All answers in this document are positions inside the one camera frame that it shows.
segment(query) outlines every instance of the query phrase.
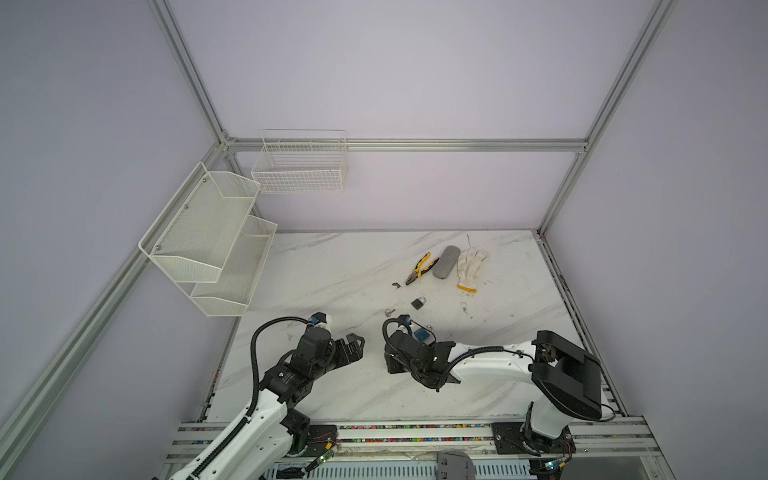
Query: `gray wall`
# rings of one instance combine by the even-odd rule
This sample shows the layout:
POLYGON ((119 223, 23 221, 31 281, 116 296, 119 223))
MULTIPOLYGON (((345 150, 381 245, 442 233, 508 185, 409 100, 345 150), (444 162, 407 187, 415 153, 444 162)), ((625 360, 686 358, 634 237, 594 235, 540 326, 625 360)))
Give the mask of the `gray wall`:
MULTIPOLYGON (((654 1, 172 3, 236 137, 569 138, 586 135, 654 1)), ((263 195, 259 210, 280 230, 531 228, 572 160, 355 152, 344 195, 263 195)))
POLYGON ((548 236, 680 480, 760 477, 767 27, 765 2, 681 1, 548 236))
MULTIPOLYGON (((144 0, 3 2, 0 45, 4 422, 213 138, 144 0)), ((229 321, 148 269, 14 478, 159 470, 229 321)))

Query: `black cable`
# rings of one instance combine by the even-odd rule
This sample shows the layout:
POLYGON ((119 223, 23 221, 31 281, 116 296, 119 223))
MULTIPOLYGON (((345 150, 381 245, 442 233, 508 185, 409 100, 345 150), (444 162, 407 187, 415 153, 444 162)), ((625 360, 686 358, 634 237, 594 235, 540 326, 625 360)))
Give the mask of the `black cable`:
POLYGON ((293 352, 296 352, 296 349, 288 350, 287 352, 285 352, 283 354, 283 356, 280 357, 280 360, 277 360, 277 365, 279 365, 280 363, 283 363, 286 360, 288 360, 288 357, 291 356, 293 354, 293 352))
POLYGON ((304 478, 305 474, 303 467, 288 467, 278 470, 275 478, 304 478))
POLYGON ((253 371, 253 395, 251 396, 250 406, 248 407, 245 416, 240 419, 237 425, 235 425, 235 427, 230 431, 229 435, 227 435, 227 437, 225 437, 224 440, 219 445, 217 445, 217 447, 210 454, 208 454, 208 456, 202 462, 200 462, 200 464, 192 471, 192 473, 187 476, 187 480, 194 480, 195 478, 199 478, 200 473, 202 473, 203 470, 205 470, 205 468, 210 465, 210 463, 221 453, 222 450, 227 447, 227 445, 230 444, 230 442, 232 442, 232 439, 234 439, 235 436, 240 433, 240 430, 242 430, 243 427, 250 421, 248 418, 253 414, 253 412, 256 411, 256 403, 259 401, 259 364, 256 359, 256 339, 259 337, 259 334, 262 333, 268 326, 272 326, 275 323, 289 321, 309 323, 309 320, 305 320, 298 316, 281 316, 280 318, 272 319, 269 322, 264 323, 262 326, 256 329, 256 332, 253 333, 253 336, 250 338, 250 367, 253 371))
POLYGON ((520 358, 523 358, 524 356, 527 356, 529 359, 531 359, 531 361, 532 361, 532 362, 534 362, 534 361, 535 361, 535 360, 534 360, 534 358, 533 358, 533 356, 531 356, 531 355, 528 355, 527 353, 523 352, 522 350, 515 350, 515 351, 512 351, 512 350, 505 350, 505 352, 506 352, 506 353, 513 353, 513 354, 515 354, 515 355, 519 355, 519 356, 520 356, 520 358))
POLYGON ((404 326, 408 330, 408 334, 411 336, 413 335, 413 331, 411 330, 411 326, 401 319, 384 320, 384 323, 382 324, 382 335, 384 335, 384 343, 386 343, 389 346, 389 348, 392 349, 392 351, 397 352, 399 351, 399 349, 395 348, 392 342, 389 341, 389 336, 386 334, 386 327, 389 326, 390 323, 397 323, 399 325, 404 326))
POLYGON ((601 403, 600 406, 602 407, 608 407, 608 409, 611 411, 611 417, 609 419, 599 419, 599 420, 593 420, 593 422, 610 422, 611 420, 616 418, 616 410, 613 410, 610 405, 605 405, 604 403, 601 403))
POLYGON ((481 346, 474 350, 467 350, 466 352, 462 353, 461 355, 457 356, 451 362, 448 364, 448 366, 445 367, 445 370, 442 371, 442 375, 440 375, 440 379, 437 382, 437 385, 435 386, 435 390, 438 392, 440 391, 440 388, 445 385, 445 381, 448 378, 448 374, 453 370, 453 367, 457 366, 463 359, 467 359, 471 356, 478 355, 479 353, 491 353, 491 352, 504 352, 503 346, 481 346))
POLYGON ((529 468, 528 469, 528 473, 531 474, 531 475, 536 475, 537 477, 539 475, 547 475, 547 476, 549 476, 549 475, 553 475, 554 476, 555 475, 554 471, 552 471, 552 470, 548 472, 546 470, 540 470, 538 468, 529 468))

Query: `small wire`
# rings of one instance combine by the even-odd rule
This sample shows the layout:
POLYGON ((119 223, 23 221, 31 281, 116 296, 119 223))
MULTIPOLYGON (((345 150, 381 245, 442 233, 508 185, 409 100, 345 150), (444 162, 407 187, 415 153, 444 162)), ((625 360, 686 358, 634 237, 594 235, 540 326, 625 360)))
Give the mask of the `small wire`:
POLYGON ((605 405, 604 403, 601 403, 600 406, 607 407, 611 411, 611 417, 609 419, 599 419, 594 420, 595 422, 610 422, 611 420, 616 418, 616 410, 613 410, 610 405, 605 405))
POLYGON ((563 446, 568 447, 568 457, 573 458, 574 454, 571 453, 571 443, 568 440, 563 440, 563 446))
POLYGON ((528 355, 527 353, 523 352, 522 350, 518 350, 516 352, 513 352, 512 350, 505 350, 505 352, 506 353, 514 353, 515 355, 519 355, 521 358, 523 356, 527 356, 529 359, 531 359, 532 362, 534 361, 533 356, 528 355))
POLYGON ((313 440, 320 440, 322 437, 327 437, 328 435, 333 435, 333 434, 334 432, 323 433, 321 436, 315 437, 313 440))
POLYGON ((335 446, 339 446, 339 443, 336 440, 327 439, 327 440, 318 440, 317 442, 307 442, 307 443, 333 443, 335 446))

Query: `white wire basket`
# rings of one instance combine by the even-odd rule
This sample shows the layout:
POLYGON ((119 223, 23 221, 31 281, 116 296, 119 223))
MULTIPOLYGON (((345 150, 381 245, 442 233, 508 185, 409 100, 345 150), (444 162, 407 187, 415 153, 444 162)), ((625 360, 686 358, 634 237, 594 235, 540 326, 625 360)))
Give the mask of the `white wire basket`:
POLYGON ((250 305, 277 225, 250 214, 259 184, 231 172, 208 171, 162 228, 161 214, 139 248, 207 316, 242 316, 250 305))
POLYGON ((264 146, 251 175, 263 194, 344 191, 347 155, 342 130, 262 130, 264 146))
POLYGON ((197 283, 190 298, 208 316, 242 316, 256 291, 277 225, 249 215, 216 283, 197 283))

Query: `pliers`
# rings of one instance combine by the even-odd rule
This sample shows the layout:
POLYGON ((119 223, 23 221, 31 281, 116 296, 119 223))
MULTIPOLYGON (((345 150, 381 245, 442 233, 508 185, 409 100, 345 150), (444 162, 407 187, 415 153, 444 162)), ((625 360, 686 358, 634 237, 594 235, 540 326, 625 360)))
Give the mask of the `pliers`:
POLYGON ((427 252, 425 256, 422 257, 421 260, 416 264, 416 268, 413 269, 413 272, 408 276, 408 279, 406 280, 406 285, 410 285, 413 283, 414 280, 419 278, 423 273, 427 273, 431 270, 432 267, 435 266, 435 263, 437 263, 438 260, 440 260, 440 257, 435 258, 432 263, 429 264, 428 267, 426 267, 424 270, 422 270, 422 265, 425 261, 429 258, 430 253, 427 252))

